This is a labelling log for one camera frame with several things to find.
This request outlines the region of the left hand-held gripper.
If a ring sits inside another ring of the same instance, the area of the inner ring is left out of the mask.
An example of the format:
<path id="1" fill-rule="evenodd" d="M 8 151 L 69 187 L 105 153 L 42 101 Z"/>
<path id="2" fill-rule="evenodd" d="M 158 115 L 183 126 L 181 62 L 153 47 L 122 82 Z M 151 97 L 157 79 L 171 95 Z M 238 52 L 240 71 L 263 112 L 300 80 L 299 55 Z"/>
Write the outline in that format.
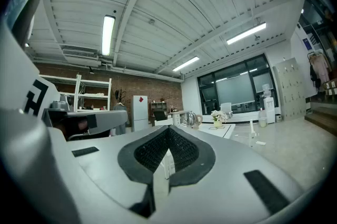
<path id="1" fill-rule="evenodd" d="M 1 109 L 43 120 L 60 100 L 56 87 L 39 76 L 6 24 L 1 25 Z"/>

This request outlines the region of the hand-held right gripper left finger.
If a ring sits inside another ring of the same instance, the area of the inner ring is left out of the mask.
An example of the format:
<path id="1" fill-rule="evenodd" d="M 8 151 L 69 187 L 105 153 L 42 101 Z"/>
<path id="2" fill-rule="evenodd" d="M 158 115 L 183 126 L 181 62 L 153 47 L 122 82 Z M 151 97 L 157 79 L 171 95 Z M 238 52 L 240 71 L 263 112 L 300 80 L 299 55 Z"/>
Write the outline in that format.
<path id="1" fill-rule="evenodd" d="M 118 152 L 128 143 L 159 129 L 151 127 L 120 136 L 69 141 L 71 151 L 96 147 L 97 152 L 77 157 L 82 169 L 90 179 L 118 205 L 129 209 L 144 200 L 147 185 L 131 181 L 118 164 Z"/>

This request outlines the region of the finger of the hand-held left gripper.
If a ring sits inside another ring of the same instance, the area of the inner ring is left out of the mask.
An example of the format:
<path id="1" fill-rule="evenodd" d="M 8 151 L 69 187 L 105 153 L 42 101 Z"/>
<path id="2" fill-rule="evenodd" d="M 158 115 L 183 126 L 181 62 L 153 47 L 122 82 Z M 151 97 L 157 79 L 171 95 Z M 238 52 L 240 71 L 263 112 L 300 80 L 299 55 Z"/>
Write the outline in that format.
<path id="1" fill-rule="evenodd" d="M 127 119 L 128 115 L 124 110 L 67 112 L 60 125 L 67 136 L 96 135 L 126 123 Z"/>

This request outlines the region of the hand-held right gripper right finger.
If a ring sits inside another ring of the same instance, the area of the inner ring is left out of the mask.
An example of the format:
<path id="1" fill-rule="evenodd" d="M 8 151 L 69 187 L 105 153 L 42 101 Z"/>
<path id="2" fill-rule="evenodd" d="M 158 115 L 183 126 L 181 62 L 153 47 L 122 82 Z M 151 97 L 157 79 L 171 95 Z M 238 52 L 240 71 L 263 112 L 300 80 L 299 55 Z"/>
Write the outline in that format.
<path id="1" fill-rule="evenodd" d="M 213 148 L 215 164 L 198 183 L 172 188 L 154 214 L 156 223 L 289 223 L 309 204 L 311 191 L 247 145 L 185 127 L 183 131 Z M 245 176 L 255 170 L 286 199 L 275 214 Z"/>

